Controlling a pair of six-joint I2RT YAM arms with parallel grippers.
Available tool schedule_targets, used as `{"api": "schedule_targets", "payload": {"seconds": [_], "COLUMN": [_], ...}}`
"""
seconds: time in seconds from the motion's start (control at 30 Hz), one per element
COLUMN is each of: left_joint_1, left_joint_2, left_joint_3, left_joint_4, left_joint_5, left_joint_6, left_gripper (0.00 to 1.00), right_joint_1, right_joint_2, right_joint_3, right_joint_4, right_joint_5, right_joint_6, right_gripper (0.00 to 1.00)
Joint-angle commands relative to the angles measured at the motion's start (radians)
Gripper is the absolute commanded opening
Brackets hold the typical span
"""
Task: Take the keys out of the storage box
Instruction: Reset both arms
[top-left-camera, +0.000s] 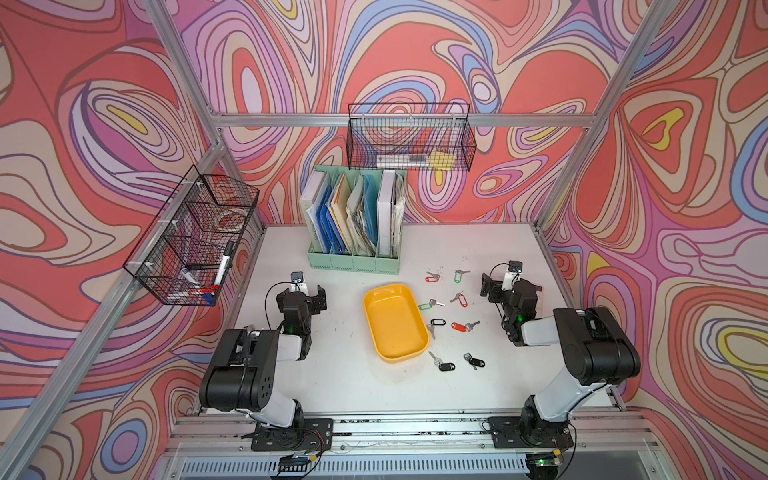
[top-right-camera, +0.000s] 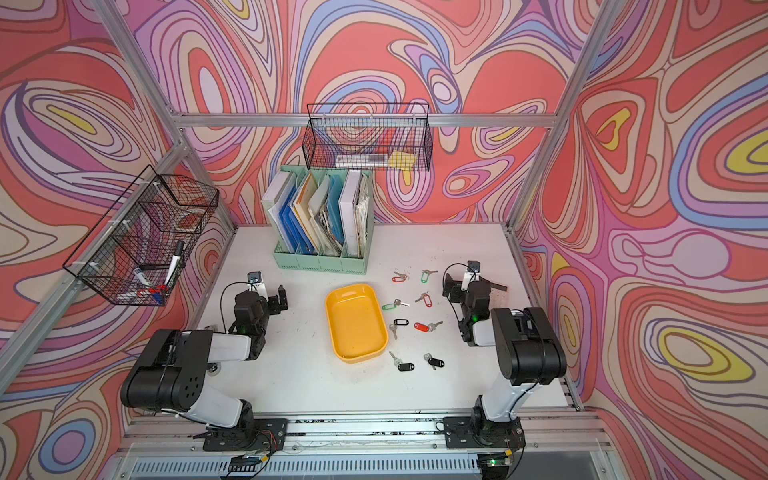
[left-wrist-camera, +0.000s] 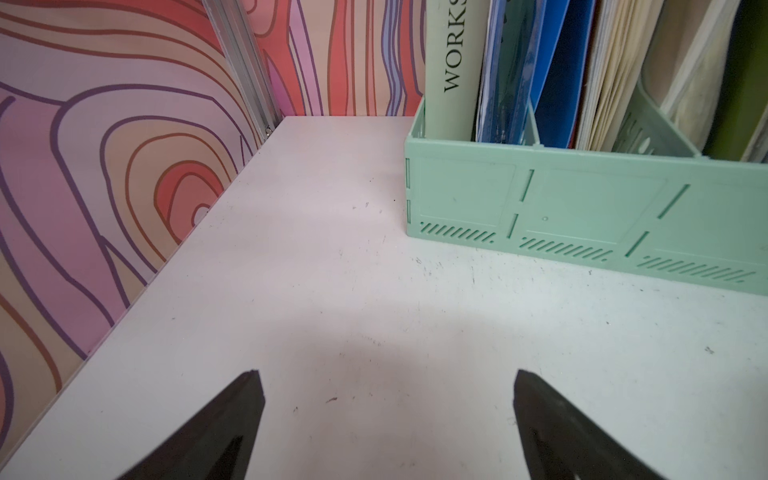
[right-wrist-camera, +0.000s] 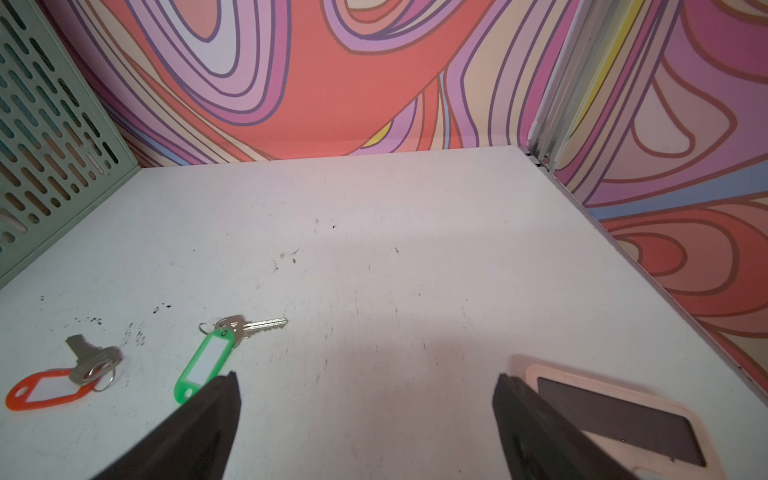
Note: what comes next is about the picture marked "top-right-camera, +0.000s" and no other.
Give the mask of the orange red tag key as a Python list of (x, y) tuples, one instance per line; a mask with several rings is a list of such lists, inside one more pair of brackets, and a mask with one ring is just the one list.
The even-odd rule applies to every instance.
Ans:
[(414, 328), (420, 332), (433, 332), (436, 330), (437, 327), (439, 327), (442, 324), (442, 321), (440, 322), (432, 322), (428, 324), (416, 322), (414, 324)]

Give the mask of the black tag key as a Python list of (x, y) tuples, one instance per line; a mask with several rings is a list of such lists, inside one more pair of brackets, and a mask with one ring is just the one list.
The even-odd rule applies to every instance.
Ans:
[(392, 358), (393, 364), (397, 368), (399, 372), (411, 372), (415, 369), (415, 365), (412, 362), (404, 362), (399, 357), (397, 357), (392, 351), (389, 352), (390, 357)]
[(423, 358), (434, 370), (445, 366), (445, 362), (442, 359), (435, 358), (430, 353), (425, 353)]
[(388, 327), (388, 329), (389, 329), (389, 331), (390, 331), (390, 333), (392, 335), (392, 338), (397, 340), (398, 339), (398, 335), (397, 335), (398, 329), (401, 328), (401, 327), (407, 327), (409, 324), (410, 324), (410, 321), (408, 319), (405, 319), (405, 318), (396, 318), (396, 319), (394, 319), (389, 324), (389, 327)]

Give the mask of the yellow storage tray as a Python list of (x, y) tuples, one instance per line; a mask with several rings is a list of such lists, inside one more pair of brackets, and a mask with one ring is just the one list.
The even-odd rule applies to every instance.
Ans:
[(325, 301), (331, 345), (336, 357), (347, 364), (381, 355), (389, 343), (374, 289), (364, 283), (333, 290)]

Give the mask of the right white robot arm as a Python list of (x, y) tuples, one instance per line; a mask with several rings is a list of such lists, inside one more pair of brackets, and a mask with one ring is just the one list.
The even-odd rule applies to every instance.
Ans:
[(468, 416), (442, 420), (446, 447), (521, 450), (526, 440), (520, 408), (537, 388), (563, 378), (567, 370), (549, 317), (541, 307), (492, 308), (490, 295), (498, 285), (470, 271), (462, 280), (446, 273), (442, 284), (443, 296), (461, 307), (457, 323), (462, 340), (478, 347), (480, 330), (488, 327), (499, 368)]

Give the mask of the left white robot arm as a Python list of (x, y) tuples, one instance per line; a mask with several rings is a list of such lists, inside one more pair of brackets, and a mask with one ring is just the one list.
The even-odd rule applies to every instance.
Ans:
[(208, 452), (282, 450), (285, 419), (256, 417), (249, 401), (208, 385), (206, 378), (216, 366), (257, 360), (266, 344), (269, 319), (287, 309), (282, 285), (270, 297), (249, 288), (235, 296), (235, 319), (225, 333), (156, 331), (121, 386), (121, 403), (203, 424), (206, 431), (196, 437)]

